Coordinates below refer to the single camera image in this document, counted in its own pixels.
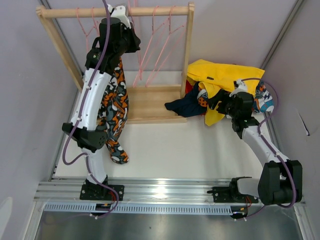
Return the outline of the yellow shorts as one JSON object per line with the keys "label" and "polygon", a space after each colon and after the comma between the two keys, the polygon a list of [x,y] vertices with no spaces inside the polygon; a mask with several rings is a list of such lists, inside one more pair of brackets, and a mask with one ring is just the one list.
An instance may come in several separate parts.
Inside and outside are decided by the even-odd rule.
{"label": "yellow shorts", "polygon": [[260,68],[236,64],[213,63],[199,59],[188,65],[187,82],[192,90],[185,95],[191,103],[194,113],[204,115],[204,123],[210,127],[225,115],[217,111],[217,107],[210,109],[208,99],[215,97],[220,90],[233,92],[234,82],[245,80],[247,91],[253,96],[256,95],[256,87],[265,71]]}

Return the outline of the navy blue shorts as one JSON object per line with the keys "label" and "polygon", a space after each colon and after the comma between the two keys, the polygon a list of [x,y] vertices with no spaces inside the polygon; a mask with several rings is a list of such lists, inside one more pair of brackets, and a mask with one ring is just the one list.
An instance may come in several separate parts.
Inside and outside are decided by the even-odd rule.
{"label": "navy blue shorts", "polygon": [[199,82],[196,82],[192,90],[183,98],[167,102],[164,106],[168,111],[173,111],[184,118],[204,115],[207,112],[207,107],[199,104],[197,99],[199,92]]}

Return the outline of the blue orange patterned shorts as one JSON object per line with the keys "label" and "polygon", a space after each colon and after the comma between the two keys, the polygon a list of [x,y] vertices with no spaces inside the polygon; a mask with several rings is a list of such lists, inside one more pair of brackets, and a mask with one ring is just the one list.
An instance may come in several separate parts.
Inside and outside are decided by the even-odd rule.
{"label": "blue orange patterned shorts", "polygon": [[[205,89],[200,87],[197,95],[198,104],[202,107],[208,106],[208,93]],[[255,98],[252,110],[256,114],[272,113],[275,108],[273,97],[267,90],[265,83],[261,80],[255,89]]]}

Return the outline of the black orange camouflage shorts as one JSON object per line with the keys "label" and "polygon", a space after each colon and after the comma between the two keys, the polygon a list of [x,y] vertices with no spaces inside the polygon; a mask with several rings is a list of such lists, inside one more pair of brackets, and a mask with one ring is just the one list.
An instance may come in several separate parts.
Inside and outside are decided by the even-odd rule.
{"label": "black orange camouflage shorts", "polygon": [[129,114],[129,96],[122,60],[114,69],[107,84],[98,110],[98,127],[106,134],[105,145],[110,159],[119,165],[128,163],[129,157],[119,143],[119,137],[126,125]]}

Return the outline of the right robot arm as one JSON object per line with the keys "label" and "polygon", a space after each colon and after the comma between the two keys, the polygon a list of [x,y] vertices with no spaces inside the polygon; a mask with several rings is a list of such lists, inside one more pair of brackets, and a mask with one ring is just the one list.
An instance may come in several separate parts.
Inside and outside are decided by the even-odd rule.
{"label": "right robot arm", "polygon": [[220,90],[208,99],[208,107],[231,118],[232,129],[253,151],[263,166],[258,179],[234,177],[228,196],[239,202],[246,196],[260,199],[265,206],[290,208],[302,199],[303,167],[298,160],[290,160],[262,134],[261,122],[252,116],[254,97],[240,91]]}

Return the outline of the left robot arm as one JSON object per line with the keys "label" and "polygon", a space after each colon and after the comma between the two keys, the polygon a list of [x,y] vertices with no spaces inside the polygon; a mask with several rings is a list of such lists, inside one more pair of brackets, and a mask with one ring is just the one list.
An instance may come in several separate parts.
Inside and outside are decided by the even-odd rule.
{"label": "left robot arm", "polygon": [[85,158],[88,175],[81,187],[81,200],[109,200],[109,193],[118,196],[119,186],[108,185],[102,150],[109,136],[97,124],[100,103],[108,84],[116,80],[114,73],[124,53],[140,50],[141,41],[128,19],[104,18],[99,24],[85,62],[84,85],[76,111],[70,122],[62,125],[68,140],[74,140]]}

